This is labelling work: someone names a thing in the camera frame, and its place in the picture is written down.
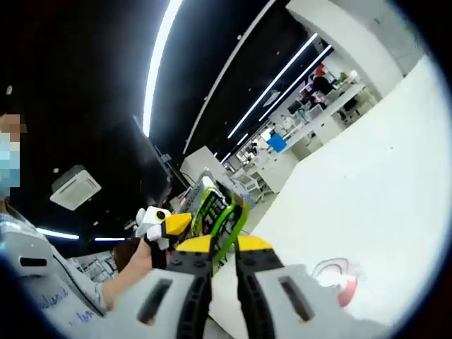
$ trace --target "ceiling light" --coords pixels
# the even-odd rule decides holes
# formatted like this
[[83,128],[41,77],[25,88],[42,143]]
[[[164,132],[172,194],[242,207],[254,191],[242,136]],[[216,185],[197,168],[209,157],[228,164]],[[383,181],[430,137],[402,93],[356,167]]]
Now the ceiling light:
[[237,146],[240,145],[241,143],[243,143],[243,140],[245,140],[245,138],[248,136],[248,134],[245,134],[244,136],[242,136],[242,138],[240,139],[240,141],[237,143]]
[[36,227],[36,230],[39,233],[44,234],[44,235],[48,235],[50,237],[58,237],[58,238],[73,239],[73,240],[77,240],[78,239],[78,235],[74,235],[74,234],[54,232],[54,231],[45,230],[45,229],[39,228],[39,227]]
[[95,242],[122,242],[126,238],[94,238]]
[[230,155],[231,155],[231,152],[226,154],[226,156],[223,158],[223,160],[220,161],[220,164],[222,164]]
[[227,136],[228,139],[231,139],[231,137],[234,135],[235,131],[240,127],[240,125],[243,124],[243,121],[250,115],[251,111],[256,108],[258,103],[263,99],[263,97],[266,96],[268,91],[275,85],[276,81],[280,79],[281,76],[283,76],[284,72],[291,67],[291,65],[297,60],[297,58],[300,56],[301,53],[317,38],[317,33],[314,33],[308,41],[298,50],[298,52],[290,59],[290,61],[287,63],[287,65],[284,66],[284,68],[281,70],[281,72],[272,80],[270,85],[267,86],[267,88],[262,92],[261,96],[257,98],[257,100],[253,103],[253,105],[248,109],[248,111],[245,113],[245,115],[240,119],[239,123],[235,125],[234,129],[231,131],[231,133]]
[[150,132],[150,114],[153,108],[153,98],[155,91],[155,83],[157,82],[158,69],[162,61],[163,50],[170,34],[172,23],[176,18],[177,11],[181,6],[182,0],[170,0],[162,23],[158,30],[157,39],[155,40],[153,55],[150,58],[148,83],[146,84],[146,92],[144,97],[143,112],[143,133],[149,136]]
[[299,75],[299,77],[297,78],[297,80],[295,80],[293,83],[292,83],[292,85],[290,85],[289,86],[289,88],[282,94],[282,95],[280,95],[280,97],[273,103],[273,105],[271,105],[270,106],[270,108],[267,110],[267,112],[265,112],[263,115],[262,115],[262,117],[260,117],[259,118],[259,121],[262,121],[262,119],[263,118],[265,118],[266,117],[266,115],[268,114],[268,113],[270,113],[271,112],[271,110],[273,109],[273,108],[275,108],[275,106],[279,103],[279,101],[281,101],[281,99],[283,99],[284,98],[284,96],[286,95],[286,94],[288,94],[289,92],[290,92],[290,90],[311,70],[311,68],[317,63],[317,62],[319,62],[319,60],[326,54],[326,52],[327,51],[329,51],[330,49],[331,49],[332,47],[331,47],[331,45],[328,45],[328,47],[327,48],[325,48],[323,51],[322,51],[322,53],[320,53],[319,54],[319,56],[318,57],[316,57],[315,58],[315,60],[313,61],[313,62],[311,62],[311,64],[303,71],[303,73],[301,73],[300,75]]

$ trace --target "ceiling vent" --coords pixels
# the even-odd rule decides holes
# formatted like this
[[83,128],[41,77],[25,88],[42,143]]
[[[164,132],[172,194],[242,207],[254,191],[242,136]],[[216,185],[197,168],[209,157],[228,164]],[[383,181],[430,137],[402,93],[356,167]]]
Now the ceiling vent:
[[75,210],[100,189],[100,185],[86,169],[83,166],[76,165],[52,184],[54,193],[50,197],[50,201],[68,210]]

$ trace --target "office room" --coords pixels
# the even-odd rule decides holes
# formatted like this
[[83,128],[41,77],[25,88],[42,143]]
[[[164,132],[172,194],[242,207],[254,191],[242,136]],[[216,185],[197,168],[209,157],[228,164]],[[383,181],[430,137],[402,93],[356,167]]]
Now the office room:
[[437,48],[447,31],[428,35],[400,2],[10,1],[4,327],[83,339],[447,328],[451,57]]

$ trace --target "black monitor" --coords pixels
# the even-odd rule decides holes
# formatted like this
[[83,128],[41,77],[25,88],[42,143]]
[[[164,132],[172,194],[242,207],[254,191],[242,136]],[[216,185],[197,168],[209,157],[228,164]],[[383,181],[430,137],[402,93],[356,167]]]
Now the black monitor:
[[302,108],[302,104],[295,100],[287,109],[290,114],[295,114],[300,108]]

